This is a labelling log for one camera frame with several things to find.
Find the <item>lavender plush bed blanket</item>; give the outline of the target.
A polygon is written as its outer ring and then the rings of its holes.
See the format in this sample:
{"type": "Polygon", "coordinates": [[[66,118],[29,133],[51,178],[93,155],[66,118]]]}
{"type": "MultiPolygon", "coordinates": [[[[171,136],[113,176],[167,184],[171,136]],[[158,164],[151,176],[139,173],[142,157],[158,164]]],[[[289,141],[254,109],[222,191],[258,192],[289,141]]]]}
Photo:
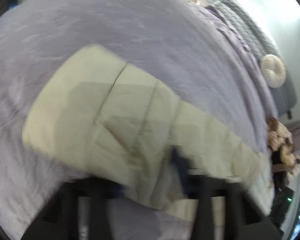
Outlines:
{"type": "MultiPolygon", "coordinates": [[[[25,147],[22,138],[37,96],[87,46],[160,80],[270,161],[266,120],[277,115],[274,100],[251,49],[216,11],[183,0],[30,0],[0,18],[0,231],[8,239],[21,239],[63,183],[99,177],[25,147]]],[[[123,196],[109,203],[116,239],[190,235],[195,200],[186,220],[128,198],[122,186],[123,196]]]]}

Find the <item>round white pleated cushion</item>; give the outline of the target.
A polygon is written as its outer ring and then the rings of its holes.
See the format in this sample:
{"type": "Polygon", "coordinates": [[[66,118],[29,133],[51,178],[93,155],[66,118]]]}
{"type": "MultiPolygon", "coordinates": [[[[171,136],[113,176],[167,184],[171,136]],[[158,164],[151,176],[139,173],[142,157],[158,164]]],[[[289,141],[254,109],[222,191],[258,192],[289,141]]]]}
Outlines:
{"type": "Polygon", "coordinates": [[[264,55],[259,64],[261,72],[270,88],[281,87],[287,78],[287,70],[283,61],[276,55],[264,55]]]}

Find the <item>black folded clothes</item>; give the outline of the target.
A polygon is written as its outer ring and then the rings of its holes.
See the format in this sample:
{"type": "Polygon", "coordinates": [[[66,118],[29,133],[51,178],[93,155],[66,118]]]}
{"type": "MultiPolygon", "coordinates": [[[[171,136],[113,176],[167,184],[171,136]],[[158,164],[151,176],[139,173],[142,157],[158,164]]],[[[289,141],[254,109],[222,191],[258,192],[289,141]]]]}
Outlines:
{"type": "Polygon", "coordinates": [[[288,187],[290,168],[281,161],[279,151],[272,153],[271,161],[275,197],[268,218],[280,230],[292,202],[294,191],[288,187]]]}

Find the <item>cream white puffer jacket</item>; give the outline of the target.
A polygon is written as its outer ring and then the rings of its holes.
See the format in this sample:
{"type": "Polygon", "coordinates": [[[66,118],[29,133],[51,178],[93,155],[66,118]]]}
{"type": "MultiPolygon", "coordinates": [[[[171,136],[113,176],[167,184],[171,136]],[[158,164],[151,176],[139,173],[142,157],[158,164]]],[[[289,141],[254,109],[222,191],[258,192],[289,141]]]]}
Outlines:
{"type": "Polygon", "coordinates": [[[213,116],[102,46],[87,46],[55,72],[33,103],[23,144],[115,181],[144,206],[191,220],[195,202],[169,165],[171,146],[198,174],[237,176],[265,214],[270,161],[213,116]]]}

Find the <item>beige striped garment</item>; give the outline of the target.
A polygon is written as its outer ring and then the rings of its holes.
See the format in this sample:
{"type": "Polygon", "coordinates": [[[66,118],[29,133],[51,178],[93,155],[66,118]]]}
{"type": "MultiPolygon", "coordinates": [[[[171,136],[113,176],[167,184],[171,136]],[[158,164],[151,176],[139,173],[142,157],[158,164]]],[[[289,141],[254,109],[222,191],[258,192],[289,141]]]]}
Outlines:
{"type": "Polygon", "coordinates": [[[300,170],[300,156],[295,155],[292,133],[276,118],[267,121],[267,146],[271,150],[272,171],[296,176],[300,170]]]}

